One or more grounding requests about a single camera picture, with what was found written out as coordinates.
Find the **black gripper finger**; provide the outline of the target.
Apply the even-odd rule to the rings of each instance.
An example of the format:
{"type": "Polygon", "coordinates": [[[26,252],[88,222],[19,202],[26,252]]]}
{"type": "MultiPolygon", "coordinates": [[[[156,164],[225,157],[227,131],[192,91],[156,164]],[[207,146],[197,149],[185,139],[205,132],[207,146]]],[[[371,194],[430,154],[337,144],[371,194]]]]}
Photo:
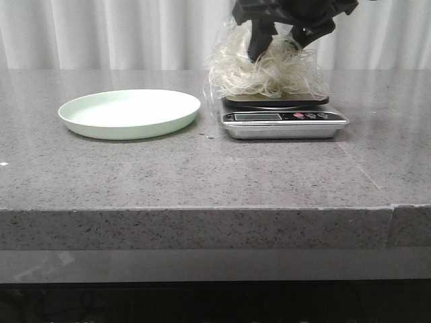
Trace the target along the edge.
{"type": "Polygon", "coordinates": [[[315,40],[332,33],[335,29],[333,19],[322,19],[312,22],[290,19],[290,34],[297,49],[303,49],[315,40]]]}
{"type": "Polygon", "coordinates": [[[252,34],[248,46],[248,57],[252,62],[256,62],[259,57],[268,49],[277,34],[274,21],[253,20],[252,34]]]}

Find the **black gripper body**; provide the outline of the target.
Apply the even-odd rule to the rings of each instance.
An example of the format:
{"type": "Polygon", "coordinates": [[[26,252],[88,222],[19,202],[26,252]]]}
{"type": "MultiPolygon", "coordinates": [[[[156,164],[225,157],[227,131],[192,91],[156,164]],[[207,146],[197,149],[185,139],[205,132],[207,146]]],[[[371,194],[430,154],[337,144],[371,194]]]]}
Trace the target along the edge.
{"type": "Polygon", "coordinates": [[[320,26],[341,13],[351,14],[357,6],[357,1],[237,1],[232,15],[238,25],[256,20],[320,26]]]}

